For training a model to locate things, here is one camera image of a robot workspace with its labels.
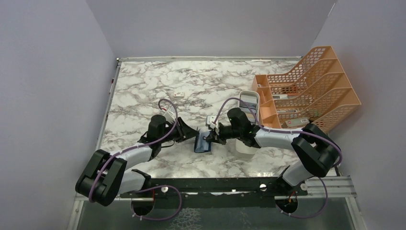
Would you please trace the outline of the blue leather card holder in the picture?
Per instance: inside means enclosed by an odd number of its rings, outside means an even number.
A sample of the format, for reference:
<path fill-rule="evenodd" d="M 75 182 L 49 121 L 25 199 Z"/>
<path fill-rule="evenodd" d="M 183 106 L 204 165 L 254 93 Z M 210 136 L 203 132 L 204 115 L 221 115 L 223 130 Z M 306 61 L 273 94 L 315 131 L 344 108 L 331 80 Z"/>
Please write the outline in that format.
<path fill-rule="evenodd" d="M 204 130 L 199 128 L 199 136 L 195 137 L 195 142 L 194 142 L 194 152 L 195 153 L 206 153 L 211 151 L 211 143 L 208 143 L 204 140 L 205 138 L 205 133 L 208 130 Z"/>

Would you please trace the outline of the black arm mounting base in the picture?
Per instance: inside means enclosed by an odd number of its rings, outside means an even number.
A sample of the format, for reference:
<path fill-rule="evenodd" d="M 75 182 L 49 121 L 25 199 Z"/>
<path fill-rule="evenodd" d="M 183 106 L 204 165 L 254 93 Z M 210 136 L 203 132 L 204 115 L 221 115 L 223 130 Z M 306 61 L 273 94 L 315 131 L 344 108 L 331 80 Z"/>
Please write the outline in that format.
<path fill-rule="evenodd" d="M 153 209 L 280 207 L 295 212 L 298 197 L 308 192 L 301 186 L 291 187 L 281 177 L 251 178 L 151 178 L 141 191 L 120 194 L 131 200 L 138 215 Z"/>

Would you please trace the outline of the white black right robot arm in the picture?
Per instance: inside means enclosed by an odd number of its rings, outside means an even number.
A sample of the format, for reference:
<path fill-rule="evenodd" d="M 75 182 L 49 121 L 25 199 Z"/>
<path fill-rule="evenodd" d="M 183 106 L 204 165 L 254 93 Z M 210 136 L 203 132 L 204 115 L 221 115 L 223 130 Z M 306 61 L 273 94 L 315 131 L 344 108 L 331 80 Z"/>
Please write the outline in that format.
<path fill-rule="evenodd" d="M 299 161 L 286 168 L 276 182 L 277 191 L 282 195 L 288 195 L 295 186 L 311 177 L 325 177 L 342 160 L 341 149 L 315 124 L 296 129 L 255 125 L 240 108 L 229 110 L 227 117 L 228 126 L 209 121 L 209 131 L 201 134 L 199 140 L 208 145 L 224 145 L 229 139 L 237 139 L 248 148 L 293 150 Z"/>

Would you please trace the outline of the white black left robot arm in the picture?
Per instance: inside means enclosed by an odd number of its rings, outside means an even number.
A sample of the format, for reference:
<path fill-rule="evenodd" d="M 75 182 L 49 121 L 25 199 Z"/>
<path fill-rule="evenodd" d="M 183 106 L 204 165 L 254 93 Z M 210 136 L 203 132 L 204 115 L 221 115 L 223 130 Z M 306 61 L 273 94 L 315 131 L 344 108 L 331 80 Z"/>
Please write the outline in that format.
<path fill-rule="evenodd" d="M 150 175 L 135 170 L 134 166 L 154 159 L 165 142 L 180 143 L 198 135 L 198 130 L 189 127 L 181 117 L 169 122 L 163 115 L 154 115 L 147 132 L 135 145 L 117 152 L 96 150 L 80 175 L 75 191 L 105 207 L 127 192 L 146 196 L 150 192 Z"/>

